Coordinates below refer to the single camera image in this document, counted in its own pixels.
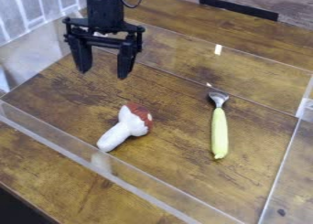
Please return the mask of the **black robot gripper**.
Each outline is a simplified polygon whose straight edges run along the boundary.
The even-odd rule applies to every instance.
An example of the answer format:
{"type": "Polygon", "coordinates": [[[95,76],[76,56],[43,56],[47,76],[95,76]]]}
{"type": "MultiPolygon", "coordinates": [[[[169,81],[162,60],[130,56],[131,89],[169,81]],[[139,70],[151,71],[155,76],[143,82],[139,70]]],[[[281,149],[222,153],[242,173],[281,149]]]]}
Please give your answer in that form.
{"type": "Polygon", "coordinates": [[[126,0],[87,0],[87,16],[67,17],[64,41],[68,43],[78,70],[92,67],[92,46],[119,49],[118,78],[126,79],[133,71],[137,53],[142,51],[146,28],[124,21],[123,9],[137,8],[126,0]]]}

